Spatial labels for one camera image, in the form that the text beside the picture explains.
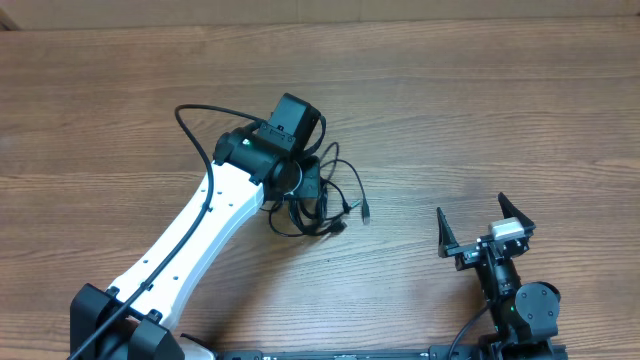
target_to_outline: wooden table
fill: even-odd
[[[640,357],[633,17],[0,34],[0,357],[65,358],[76,292],[105,288],[186,204],[204,169],[176,105],[268,117],[284,92],[326,115],[371,225],[286,239],[256,215],[175,333],[270,351],[449,343],[482,297],[438,258],[435,209],[466,244],[503,191],[538,224],[523,281],[562,292],[554,342]],[[186,118],[209,153],[243,124]],[[348,169],[336,180],[359,197]]]

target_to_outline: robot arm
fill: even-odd
[[[566,360],[565,347],[551,343],[551,338],[558,334],[560,292],[544,282],[522,285],[513,262],[513,258],[529,250],[536,225],[503,193],[498,195],[498,202],[504,219],[492,222],[488,235],[465,246],[456,241],[442,210],[436,211],[440,228],[438,254],[443,258],[454,257],[458,271],[476,270],[487,300],[483,312],[490,310],[496,333],[482,336],[478,346],[456,346],[461,338],[458,336],[452,346],[436,346],[432,351],[439,349],[447,354],[447,359],[457,352],[462,358],[474,360]]]
[[[193,289],[231,235],[264,202],[263,186],[249,182],[250,174],[229,163],[214,165],[213,171],[214,196],[200,226],[148,290],[131,305],[141,314],[149,314],[152,310],[157,312],[159,324],[168,330],[177,327]],[[118,301],[126,301],[178,243],[200,211],[207,185],[205,177],[158,241],[109,286],[118,289]]]
[[[307,102],[285,94],[268,122],[213,106],[178,107],[176,119],[206,159],[180,119],[181,109],[222,111],[255,123],[220,137],[211,169],[207,161],[207,177],[140,260],[107,291],[86,284],[78,292],[70,309],[70,359],[212,359],[213,354],[206,349],[194,342],[179,346],[171,335],[193,289],[231,235],[265,201],[287,194],[318,197],[318,176],[305,178],[300,163],[311,159],[320,146],[326,122]],[[318,120],[322,135],[305,150]],[[317,161],[311,166],[318,171]],[[212,193],[208,192],[209,178],[213,179]],[[212,201],[203,216],[208,194],[213,195]]]

